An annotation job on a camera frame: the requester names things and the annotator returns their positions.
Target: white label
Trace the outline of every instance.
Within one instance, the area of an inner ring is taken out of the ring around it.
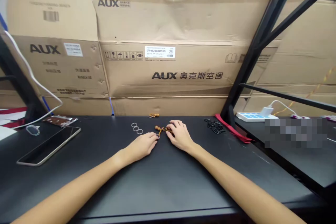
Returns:
[[[64,43],[64,47],[68,56],[83,57],[80,44]]]
[[[146,58],[175,58],[175,47],[145,46]]]

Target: white charger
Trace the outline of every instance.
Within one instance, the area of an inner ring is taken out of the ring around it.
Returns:
[[[263,117],[268,117],[272,112],[274,108],[272,108],[271,105],[268,105],[267,107],[263,107],[263,109],[260,112],[260,115]]]

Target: cardboard box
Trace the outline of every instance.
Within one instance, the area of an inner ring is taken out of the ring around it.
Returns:
[[[15,90],[0,90],[0,109],[19,107],[26,107],[26,105]]]
[[[336,66],[336,3],[318,0],[287,29],[258,86],[303,86],[322,83]],[[336,86],[333,72],[324,85]]]
[[[0,68],[0,77],[6,76]],[[0,109],[26,107],[10,81],[0,81]]]
[[[42,85],[59,97],[108,97],[91,0],[8,0],[7,12],[9,33]]]
[[[130,98],[228,95],[269,0],[92,1],[110,96]],[[289,0],[281,18],[301,1]],[[277,45],[264,49],[250,84]]]
[[[116,116],[213,116],[222,111],[225,97],[153,97],[112,98]],[[235,110],[244,108],[246,101],[240,98]]]
[[[298,93],[292,94],[292,95],[296,95],[301,98],[305,98],[307,96],[307,94],[298,94]],[[310,99],[318,101],[318,102],[324,102],[324,103],[336,105],[336,93],[313,94],[312,96],[310,96]],[[260,112],[263,107],[268,106],[274,100],[279,100],[283,102],[284,104],[286,104],[287,106],[289,106],[292,102],[290,100],[271,96],[268,94],[254,94],[252,95],[251,98],[248,99],[246,106],[244,107],[243,110],[239,111],[239,109],[241,109],[241,106],[235,110],[236,112]],[[276,113],[278,111],[282,111],[283,109],[285,109],[285,107],[280,103],[274,103],[272,107],[274,108],[273,113]],[[335,115],[336,114],[330,111],[322,110],[322,109],[315,108],[315,107],[308,106],[308,105],[301,104],[301,103],[294,103],[291,106],[291,109],[293,109],[299,116],[313,117],[313,116],[324,116],[324,115]],[[292,114],[293,112],[287,109],[286,111],[277,114],[277,116],[290,116]]]
[[[55,114],[63,116],[111,116],[112,108],[108,98],[60,98],[63,105],[55,110]],[[60,103],[53,97],[45,97],[50,109]]]
[[[105,68],[110,84],[110,96],[162,97],[162,96],[225,96],[242,65],[248,47],[223,45],[160,44],[174,48],[170,58],[147,58],[135,55],[133,60],[125,54],[144,53],[145,48],[159,48],[149,43],[101,42]],[[256,70],[249,78],[254,85],[276,48],[265,48]]]

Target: white charging cable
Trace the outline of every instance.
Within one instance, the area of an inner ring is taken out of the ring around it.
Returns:
[[[58,100],[60,102],[60,105],[58,105],[57,107],[53,108],[52,110],[50,110],[47,114],[45,114],[44,116],[42,116],[41,118],[31,122],[31,123],[28,123],[28,124],[24,124],[24,125],[21,125],[21,126],[17,126],[17,127],[14,127],[12,129],[16,129],[16,128],[21,128],[21,127],[24,127],[24,126],[27,126],[27,125],[30,125],[30,124],[33,124],[33,123],[36,123],[38,121],[40,121],[41,119],[43,119],[44,117],[46,117],[47,115],[49,115],[50,113],[52,113],[53,111],[55,111],[56,109],[58,109],[59,107],[61,107],[63,105],[63,102],[56,96],[54,95],[53,93],[51,93],[46,87],[42,86],[42,84],[40,82],[38,82],[38,80],[35,78],[34,74],[33,74],[33,71],[28,63],[28,61],[26,60],[26,58],[23,56],[23,54],[21,53],[17,43],[15,42],[15,40],[13,39],[13,37],[9,34],[9,32],[5,31],[5,33],[8,35],[8,37],[10,38],[10,40],[12,41],[15,49],[17,50],[18,54],[20,55],[20,57],[22,58],[23,62],[26,64],[27,68],[28,68],[28,71],[29,71],[29,74],[31,76],[31,78],[35,81],[35,83],[37,85],[39,85],[41,88],[43,88],[45,91],[47,91],[52,97],[54,97],[56,100]]]
[[[270,104],[270,106],[272,107],[272,104],[274,103],[274,102],[280,102],[282,105],[284,105],[287,109],[289,109],[290,111],[292,111],[293,113],[294,113],[294,115],[296,115],[296,116],[298,116],[296,113],[295,113],[295,111],[294,110],[292,110],[292,109],[290,109],[289,107],[287,107],[285,104],[283,104],[281,101],[279,101],[279,100],[274,100],[274,101],[272,101],[272,103]]]

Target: barcode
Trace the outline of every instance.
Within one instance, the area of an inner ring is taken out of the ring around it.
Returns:
[[[58,12],[45,10],[43,11],[43,19],[49,22],[58,22],[59,21]]]

